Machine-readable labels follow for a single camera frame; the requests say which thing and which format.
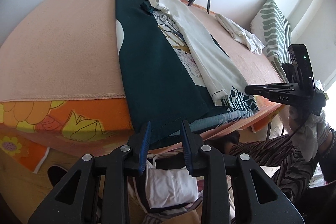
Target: person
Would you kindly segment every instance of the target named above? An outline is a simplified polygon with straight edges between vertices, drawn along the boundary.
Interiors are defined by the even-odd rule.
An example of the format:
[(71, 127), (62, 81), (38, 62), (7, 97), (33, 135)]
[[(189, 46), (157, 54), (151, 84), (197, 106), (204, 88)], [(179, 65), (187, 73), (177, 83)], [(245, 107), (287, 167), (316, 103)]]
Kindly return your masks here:
[(318, 205), (316, 205), (317, 193), (314, 192), (315, 200), (312, 203), (315, 204), (315, 208), (322, 207), (335, 189), (336, 134), (335, 130), (330, 128), (326, 122), (324, 110), (320, 116), (310, 114), (306, 120), (302, 119), (302, 112), (293, 107), (290, 107), (289, 114), (289, 133), (281, 137), (266, 141), (240, 143), (239, 133), (234, 131), (221, 138), (209, 140), (207, 143), (223, 154), (237, 156), (246, 153), (259, 165), (280, 166), (271, 179), (294, 206), (300, 209), (299, 212), (306, 223), (309, 223), (318, 213), (316, 211), (322, 209), (315, 210), (315, 215), (313, 215), (312, 210), (307, 207), (307, 200), (303, 198), (317, 163), (320, 164), (328, 185), (325, 187), (327, 190), (318, 187), (322, 188), (320, 192), (325, 193), (319, 195), (323, 201)]

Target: silver screw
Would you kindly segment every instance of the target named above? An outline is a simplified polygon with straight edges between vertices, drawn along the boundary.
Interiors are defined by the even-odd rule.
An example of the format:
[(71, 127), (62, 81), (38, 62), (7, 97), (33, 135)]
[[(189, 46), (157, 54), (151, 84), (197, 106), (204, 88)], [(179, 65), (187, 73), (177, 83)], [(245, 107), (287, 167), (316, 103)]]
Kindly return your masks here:
[(90, 154), (85, 154), (82, 156), (83, 161), (89, 161), (92, 159), (92, 156)]
[(249, 156), (248, 154), (243, 153), (243, 154), (240, 154), (240, 158), (241, 158), (242, 160), (249, 160), (249, 159), (250, 159), (250, 156)]
[(210, 151), (210, 150), (211, 150), (211, 146), (205, 144), (205, 145), (202, 145), (202, 146), (201, 146), (201, 149), (202, 149), (203, 151)]
[(123, 152), (127, 152), (129, 150), (131, 150), (131, 148), (128, 146), (128, 145), (123, 145), (121, 148), (120, 148), (121, 151)]

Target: patterned fabric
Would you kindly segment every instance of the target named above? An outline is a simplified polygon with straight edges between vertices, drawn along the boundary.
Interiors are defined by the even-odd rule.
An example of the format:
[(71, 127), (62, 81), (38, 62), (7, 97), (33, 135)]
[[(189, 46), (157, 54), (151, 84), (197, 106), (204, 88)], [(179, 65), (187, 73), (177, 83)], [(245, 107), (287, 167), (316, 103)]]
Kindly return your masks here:
[(161, 10), (178, 25), (201, 72), (205, 86), (215, 106), (236, 108), (227, 100), (232, 86), (240, 92), (248, 85), (241, 72), (228, 55), (218, 47), (206, 27), (180, 0), (146, 0), (155, 9)]
[[(16, 137), (22, 144), (21, 152), (31, 147), (33, 141), (44, 146), (44, 150), (50, 146), (75, 156), (101, 156), (127, 143), (133, 133), (124, 98), (0, 102), (0, 139)], [(19, 156), (21, 161), (27, 159), (25, 152), (13, 155)]]
[(164, 216), (160, 214), (147, 214), (145, 215), (145, 218), (142, 221), (142, 224), (160, 224), (171, 217)]
[(336, 147), (336, 132), (333, 128), (331, 128), (330, 130), (333, 133), (333, 140), (331, 142), (331, 145), (326, 150), (326, 152), (322, 155), (323, 159), (327, 158), (330, 153), (334, 152), (335, 151), (334, 147)]
[(259, 165), (280, 166), (272, 180), (292, 202), (299, 200), (308, 188), (317, 166), (317, 160), (306, 162), (300, 149), (295, 148), (290, 135), (267, 141), (235, 144), (230, 155), (249, 154)]
[(291, 63), (287, 48), (291, 44), (291, 27), (274, 0), (267, 0), (251, 22), (251, 32), (265, 45), (267, 56), (284, 82), (288, 82), (281, 63)]
[[(188, 71), (189, 76), (193, 79), (195, 85), (205, 87), (202, 75), (192, 55), (190, 54), (188, 45), (186, 44), (183, 35), (176, 23), (162, 11), (154, 10), (152, 14), (155, 17), (159, 28), (164, 33), (168, 42), (171, 44), (180, 61)], [(224, 50), (219, 46), (214, 38), (213, 40), (219, 49), (224, 52)], [(254, 110), (257, 110), (255, 100), (250, 96), (239, 92), (239, 90), (237, 90), (234, 86), (230, 90), (228, 99), (222, 100), (222, 105), (231, 106), (231, 108), (227, 109), (227, 112), (241, 110), (241, 113), (239, 113), (239, 115), (236, 117), (230, 117), (230, 121), (236, 121), (237, 118), (239, 119), (240, 117), (244, 116), (246, 111), (253, 112)]]
[(320, 164), (317, 164), (313, 178), (311, 179), (309, 183), (309, 187), (315, 188), (315, 187), (321, 187), (324, 185), (327, 185), (327, 182), (324, 179)]
[(0, 132), (0, 149), (35, 174), (49, 153), (49, 147), (9, 131)]
[[(179, 143), (180, 139), (167, 137), (179, 130), (182, 120), (192, 123), (223, 113), (236, 119), (258, 111), (253, 97), (230, 86), (230, 81), (229, 103), (215, 106), (177, 24), (149, 1), (115, 1), (119, 63), (130, 116), (136, 132), (151, 121), (150, 149)], [(234, 68), (227, 69), (229, 75), (236, 73)]]

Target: striped pants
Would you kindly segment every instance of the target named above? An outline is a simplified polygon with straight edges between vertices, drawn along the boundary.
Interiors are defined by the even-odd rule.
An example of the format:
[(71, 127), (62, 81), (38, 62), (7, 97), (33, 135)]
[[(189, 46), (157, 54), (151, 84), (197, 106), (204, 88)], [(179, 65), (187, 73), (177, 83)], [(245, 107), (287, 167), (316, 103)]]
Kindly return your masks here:
[(237, 156), (240, 153), (249, 154), (259, 165), (280, 166), (272, 180), (293, 204), (308, 188), (318, 163), (317, 156), (309, 162), (305, 161), (289, 135), (267, 141), (236, 143), (229, 155)]

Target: dark green cloth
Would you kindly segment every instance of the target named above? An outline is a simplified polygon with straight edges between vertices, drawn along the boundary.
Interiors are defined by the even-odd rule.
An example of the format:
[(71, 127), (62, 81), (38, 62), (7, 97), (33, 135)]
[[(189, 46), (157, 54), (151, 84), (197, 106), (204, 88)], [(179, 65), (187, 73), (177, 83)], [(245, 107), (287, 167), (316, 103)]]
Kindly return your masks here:
[(154, 143), (209, 108), (153, 15), (141, 8), (145, 0), (115, 2), (124, 32), (119, 62), (132, 124), (137, 132), (150, 121)]

